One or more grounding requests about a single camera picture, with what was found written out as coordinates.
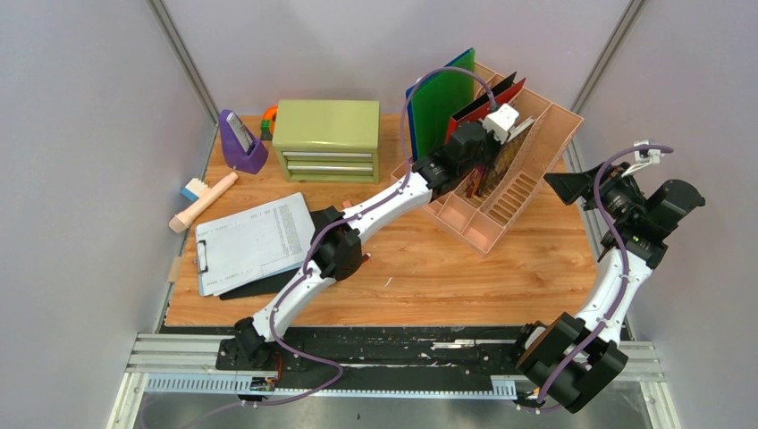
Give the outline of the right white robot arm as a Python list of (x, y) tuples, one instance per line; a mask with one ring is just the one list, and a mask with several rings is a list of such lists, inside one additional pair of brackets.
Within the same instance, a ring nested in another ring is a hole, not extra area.
[(623, 371), (628, 357), (619, 348), (620, 334), (630, 304), (665, 256), (664, 241), (705, 204), (696, 187), (677, 179), (647, 197), (626, 173), (629, 166), (544, 176), (564, 204), (583, 199), (584, 210), (608, 215), (611, 227), (582, 308), (551, 324), (525, 325), (510, 349), (514, 368), (539, 389), (536, 405), (552, 398), (576, 413)]

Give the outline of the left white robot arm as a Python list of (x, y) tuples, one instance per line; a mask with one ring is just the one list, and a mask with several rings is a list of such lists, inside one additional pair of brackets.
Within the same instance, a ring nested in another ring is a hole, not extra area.
[(365, 242), (405, 213), (455, 190), (477, 167), (493, 162), (514, 123), (497, 123), (491, 115), (462, 122), (447, 143), (414, 162), (384, 191), (342, 211), (319, 211), (325, 224), (313, 237), (303, 265), (268, 305), (235, 324), (242, 361), (253, 369), (267, 367), (274, 357), (272, 342), (283, 336), (295, 316), (322, 290), (359, 269)]

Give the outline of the red folder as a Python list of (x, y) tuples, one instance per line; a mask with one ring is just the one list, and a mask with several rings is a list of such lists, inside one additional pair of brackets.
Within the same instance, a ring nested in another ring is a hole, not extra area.
[[(526, 78), (516, 81), (516, 73), (513, 72), (510, 76), (494, 85), (492, 91), (497, 105), (509, 103), (510, 100), (524, 87), (525, 83)], [(452, 132), (455, 131), (462, 122), (477, 122), (483, 120), (489, 113), (490, 100), (488, 93), (484, 92), (483, 95), (459, 109), (450, 117), (445, 140), (449, 139)]]

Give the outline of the purple Roald Dahl book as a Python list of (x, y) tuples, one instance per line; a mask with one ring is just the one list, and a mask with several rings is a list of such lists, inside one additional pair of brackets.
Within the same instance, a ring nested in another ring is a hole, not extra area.
[(465, 187), (465, 196), (472, 198), (475, 196), (481, 186), (483, 177), (486, 174), (486, 167), (484, 165), (477, 166), (473, 172), (467, 178), (467, 184)]

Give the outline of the black Moon and Sixpence book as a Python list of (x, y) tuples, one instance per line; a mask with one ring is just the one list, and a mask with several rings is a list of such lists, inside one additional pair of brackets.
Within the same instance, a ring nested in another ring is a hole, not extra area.
[(499, 185), (515, 160), (515, 157), (522, 147), (534, 122), (534, 117), (527, 117), (522, 123), (510, 131), (506, 143), (500, 153), (496, 156), (493, 167), (487, 171), (480, 182), (479, 188), (476, 192), (479, 197), (486, 198), (489, 193)]

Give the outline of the peach file organizer rack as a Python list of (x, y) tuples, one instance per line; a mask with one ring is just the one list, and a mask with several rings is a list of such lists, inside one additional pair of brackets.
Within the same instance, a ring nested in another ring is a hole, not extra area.
[(525, 141), (499, 184), (483, 196), (465, 196), (464, 186), (418, 211), (442, 231), (487, 257), (538, 195), (546, 173), (562, 159), (583, 118), (528, 88), (510, 100), (519, 120), (533, 118)]

